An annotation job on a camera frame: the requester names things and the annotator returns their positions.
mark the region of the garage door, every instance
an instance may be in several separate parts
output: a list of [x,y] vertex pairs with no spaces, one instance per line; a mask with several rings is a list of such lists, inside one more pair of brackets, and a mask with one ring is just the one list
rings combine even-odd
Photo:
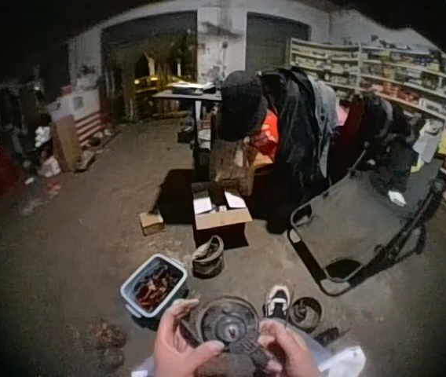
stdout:
[[248,13],[246,70],[262,71],[287,63],[290,38],[310,40],[310,26],[287,18]]

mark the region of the concrete floor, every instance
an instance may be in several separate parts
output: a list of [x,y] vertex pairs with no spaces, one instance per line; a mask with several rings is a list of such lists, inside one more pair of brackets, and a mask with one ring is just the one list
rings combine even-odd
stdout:
[[[105,375],[97,355],[82,348],[82,334],[97,318],[120,325],[129,336],[125,364],[113,375],[130,375],[151,354],[155,332],[132,321],[119,288],[150,255],[182,260],[194,250],[191,225],[168,225],[144,237],[138,219],[155,203],[170,171],[171,178],[189,175],[191,152],[176,143],[176,132],[165,121],[127,126],[89,171],[61,177],[60,195],[32,216],[19,215],[15,196],[1,201],[3,375]],[[175,192],[169,187],[164,183],[167,202],[182,198],[191,206],[189,186]],[[190,279],[188,285],[203,298],[239,295],[259,307],[272,284],[286,282],[297,297],[311,295],[322,303],[323,329],[345,333],[333,349],[363,347],[364,375],[446,375],[446,227],[435,217],[428,230],[424,254],[330,298],[285,235],[270,234],[264,221],[254,220],[247,225],[249,247],[226,252],[220,276]]]

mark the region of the sneaker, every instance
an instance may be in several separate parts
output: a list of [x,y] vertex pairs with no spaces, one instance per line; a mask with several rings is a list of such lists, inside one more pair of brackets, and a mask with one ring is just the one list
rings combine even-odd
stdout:
[[285,285],[274,285],[265,299],[265,317],[287,319],[291,293]]

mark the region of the person's right hand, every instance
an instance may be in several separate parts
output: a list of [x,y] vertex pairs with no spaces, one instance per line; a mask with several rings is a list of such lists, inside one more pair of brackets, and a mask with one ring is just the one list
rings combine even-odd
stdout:
[[260,323],[260,345],[268,350],[281,365],[278,372],[275,361],[269,362],[269,372],[275,377],[320,377],[319,369],[303,339],[275,320]]

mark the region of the wall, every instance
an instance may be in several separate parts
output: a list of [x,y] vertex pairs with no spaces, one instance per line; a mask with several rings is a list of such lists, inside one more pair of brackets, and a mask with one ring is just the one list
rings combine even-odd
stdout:
[[101,32],[124,21],[197,10],[198,72],[207,74],[214,67],[225,72],[244,69],[246,57],[247,12],[269,14],[300,21],[312,28],[312,40],[326,42],[329,36],[329,13],[307,5],[309,0],[173,0],[132,9],[77,35],[68,42],[71,82],[82,64],[95,67],[102,74]]
[[330,42],[342,43],[344,38],[351,42],[369,43],[372,35],[387,42],[419,47],[434,47],[434,44],[412,29],[391,30],[375,23],[356,10],[340,10],[330,14]]

